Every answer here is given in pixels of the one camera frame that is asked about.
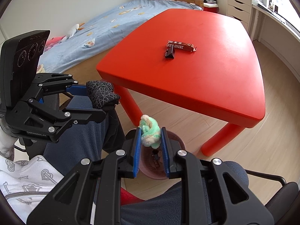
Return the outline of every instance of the chocolate bar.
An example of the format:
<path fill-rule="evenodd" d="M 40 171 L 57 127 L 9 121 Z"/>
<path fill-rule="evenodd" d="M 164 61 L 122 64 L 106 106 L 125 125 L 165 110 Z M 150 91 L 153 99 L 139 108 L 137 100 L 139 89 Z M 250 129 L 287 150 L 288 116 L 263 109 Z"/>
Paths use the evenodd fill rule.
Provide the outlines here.
<path fill-rule="evenodd" d="M 189 52 L 195 52 L 197 50 L 197 47 L 194 46 L 193 44 L 169 40 L 167 47 L 171 47 L 172 45 L 174 45 L 174 48 L 189 51 Z"/>
<path fill-rule="evenodd" d="M 174 45 L 171 45 L 170 48 L 167 48 L 165 58 L 174 58 L 174 53 L 175 53 Z"/>

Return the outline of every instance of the bed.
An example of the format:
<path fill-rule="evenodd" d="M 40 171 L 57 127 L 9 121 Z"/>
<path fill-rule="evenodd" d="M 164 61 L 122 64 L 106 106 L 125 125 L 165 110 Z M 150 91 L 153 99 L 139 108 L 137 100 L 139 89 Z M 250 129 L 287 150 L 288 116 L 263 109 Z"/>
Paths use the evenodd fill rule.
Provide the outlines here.
<path fill-rule="evenodd" d="M 85 29 L 44 52 L 39 63 L 46 72 L 72 74 L 81 84 L 99 80 L 101 78 L 95 70 L 98 62 L 142 23 L 169 8 L 201 10 L 202 7 L 203 1 L 200 0 L 133 0 L 121 4 L 91 19 L 84 25 Z M 94 45 L 86 46 L 93 39 Z"/>

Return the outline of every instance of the white stuffed animal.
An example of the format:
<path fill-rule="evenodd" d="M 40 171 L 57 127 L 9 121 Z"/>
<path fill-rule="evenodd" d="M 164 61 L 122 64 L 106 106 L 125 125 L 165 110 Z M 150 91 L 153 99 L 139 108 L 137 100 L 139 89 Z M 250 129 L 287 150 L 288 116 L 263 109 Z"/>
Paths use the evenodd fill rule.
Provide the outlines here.
<path fill-rule="evenodd" d="M 64 42 L 66 41 L 67 39 L 71 38 L 74 36 L 74 34 L 77 32 L 77 31 L 80 31 L 80 30 L 83 30 L 83 28 L 80 28 L 81 26 L 83 26 L 84 23 L 81 23 L 81 24 L 76 24 L 74 25 L 69 31 L 68 33 L 66 34 L 66 36 L 64 38 L 62 38 L 61 42 Z"/>

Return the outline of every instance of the white blanket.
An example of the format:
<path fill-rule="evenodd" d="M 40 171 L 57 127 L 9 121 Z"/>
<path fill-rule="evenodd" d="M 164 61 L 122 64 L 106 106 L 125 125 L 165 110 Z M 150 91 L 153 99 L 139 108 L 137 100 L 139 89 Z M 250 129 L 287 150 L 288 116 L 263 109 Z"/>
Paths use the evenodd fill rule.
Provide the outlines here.
<path fill-rule="evenodd" d="M 7 135 L 0 127 L 0 189 L 6 200 L 24 223 L 32 210 L 63 178 L 43 156 L 30 161 L 13 162 L 17 138 Z M 91 224 L 94 224 L 93 204 Z"/>

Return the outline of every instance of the wooden bed frame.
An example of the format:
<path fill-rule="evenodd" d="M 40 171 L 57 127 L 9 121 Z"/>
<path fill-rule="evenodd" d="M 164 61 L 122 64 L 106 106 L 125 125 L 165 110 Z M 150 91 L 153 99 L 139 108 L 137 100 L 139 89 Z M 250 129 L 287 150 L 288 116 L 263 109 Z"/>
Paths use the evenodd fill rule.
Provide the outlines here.
<path fill-rule="evenodd" d="M 173 0 L 195 4 L 203 9 L 203 0 Z M 85 84 L 89 80 L 101 80 L 99 73 L 96 70 L 96 65 L 110 51 L 108 49 L 101 52 L 92 58 L 86 59 L 76 66 L 66 70 L 64 73 L 72 74 L 73 79 L 76 79 L 79 84 Z"/>

